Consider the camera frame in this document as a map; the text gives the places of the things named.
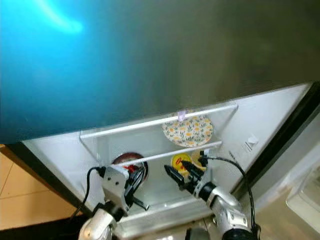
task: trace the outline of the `white clip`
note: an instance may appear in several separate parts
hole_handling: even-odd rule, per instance
[[[178,121],[182,122],[186,118],[186,110],[178,111],[177,115],[178,115]]]

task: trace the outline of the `wooden floor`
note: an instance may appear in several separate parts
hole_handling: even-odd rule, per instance
[[[0,153],[0,230],[64,219],[74,210]]]

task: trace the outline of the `shelf bar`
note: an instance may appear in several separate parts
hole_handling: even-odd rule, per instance
[[[211,113],[216,113],[224,110],[229,110],[229,109],[237,109],[238,105],[233,103],[227,106],[220,106],[216,108],[211,108],[211,109],[206,109],[202,111],[196,111],[196,112],[190,112],[185,115],[185,118],[190,118],[190,117],[195,117],[199,115],[205,115],[205,114],[211,114]],[[161,118],[157,120],[152,120],[152,121],[147,121],[147,122],[141,122],[133,125],[128,125],[128,126],[122,126],[122,127],[117,127],[113,129],[108,129],[108,130],[103,130],[99,132],[93,132],[93,133],[88,133],[88,134],[83,134],[80,136],[81,139],[87,139],[87,138],[97,138],[97,137],[102,137],[106,135],[111,135],[111,134],[117,134],[121,132],[126,132],[130,130],[135,130],[135,129],[141,129],[141,128],[146,128],[154,125],[160,125],[172,121],[178,120],[178,116],[170,116],[166,118]]]
[[[131,164],[138,164],[138,163],[142,163],[142,162],[147,162],[147,161],[157,160],[160,158],[169,157],[169,156],[176,155],[176,154],[191,152],[191,151],[194,151],[197,149],[207,149],[207,148],[217,147],[217,146],[220,146],[221,144],[222,144],[222,141],[220,140],[220,141],[207,143],[207,144],[204,144],[201,146],[189,147],[189,148],[184,148],[184,149],[176,150],[176,151],[170,151],[170,152],[166,152],[166,153],[162,153],[162,154],[158,154],[158,155],[147,156],[144,158],[140,158],[140,159],[132,160],[132,161],[127,161],[127,162],[119,163],[116,165],[117,166],[127,166],[127,165],[131,165]]]
[[[119,223],[122,224],[122,223],[125,223],[128,221],[131,221],[131,220],[135,220],[137,218],[152,216],[153,214],[157,214],[157,213],[162,212],[164,210],[172,210],[172,209],[184,206],[184,205],[193,204],[193,203],[201,202],[201,201],[202,201],[202,199],[199,199],[199,198],[197,199],[197,198],[193,197],[192,195],[190,195],[188,197],[184,197],[182,200],[176,199],[175,203],[171,203],[171,204],[163,203],[162,204],[162,205],[167,205],[167,206],[155,206],[154,208],[150,208],[150,210],[148,210],[148,211],[143,211],[143,212],[136,213],[134,215],[129,215],[127,217],[123,217]]]

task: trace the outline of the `teal refrigerator door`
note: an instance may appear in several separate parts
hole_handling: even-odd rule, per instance
[[[2,0],[0,143],[319,79],[319,1]]]

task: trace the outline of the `floral plate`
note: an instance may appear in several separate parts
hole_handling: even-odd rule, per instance
[[[164,135],[173,143],[191,148],[207,143],[214,127],[206,116],[194,116],[183,121],[171,121],[162,125]]]

